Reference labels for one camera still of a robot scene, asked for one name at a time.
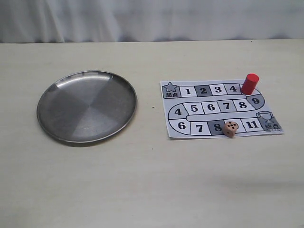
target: table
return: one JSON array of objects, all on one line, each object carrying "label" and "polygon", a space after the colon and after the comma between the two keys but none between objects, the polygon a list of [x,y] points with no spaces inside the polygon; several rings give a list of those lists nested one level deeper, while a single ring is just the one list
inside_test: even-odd
[{"label": "table", "polygon": [[[1,228],[304,227],[304,40],[0,45]],[[84,70],[126,78],[131,124],[92,147],[44,134],[36,106]],[[170,141],[161,80],[258,84],[284,135]]]}]

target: die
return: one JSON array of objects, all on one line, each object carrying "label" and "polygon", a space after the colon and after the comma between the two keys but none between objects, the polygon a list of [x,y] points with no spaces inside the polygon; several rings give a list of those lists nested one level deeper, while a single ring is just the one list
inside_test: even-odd
[{"label": "die", "polygon": [[236,122],[228,121],[225,123],[223,133],[229,138],[232,138],[237,130],[238,130],[238,124]]}]

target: stainless steel plate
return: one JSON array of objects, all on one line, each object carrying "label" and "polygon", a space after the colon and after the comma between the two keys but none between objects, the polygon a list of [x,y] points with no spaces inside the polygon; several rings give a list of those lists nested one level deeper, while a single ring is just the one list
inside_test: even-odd
[{"label": "stainless steel plate", "polygon": [[92,143],[123,129],[136,106],[135,90],[125,79],[104,71],[84,71],[51,85],[38,103],[37,118],[56,140]]}]

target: red game piece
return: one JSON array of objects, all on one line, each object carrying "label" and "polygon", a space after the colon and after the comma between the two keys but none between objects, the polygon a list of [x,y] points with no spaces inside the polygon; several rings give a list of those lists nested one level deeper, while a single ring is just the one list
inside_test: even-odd
[{"label": "red game piece", "polygon": [[242,93],[246,95],[251,95],[258,81],[259,77],[256,74],[247,75],[246,80],[241,88]]}]

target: white curtain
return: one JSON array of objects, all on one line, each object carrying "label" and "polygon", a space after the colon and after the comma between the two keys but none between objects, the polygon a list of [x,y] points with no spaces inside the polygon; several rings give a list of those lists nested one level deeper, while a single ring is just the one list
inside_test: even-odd
[{"label": "white curtain", "polygon": [[0,0],[0,42],[304,38],[304,0]]}]

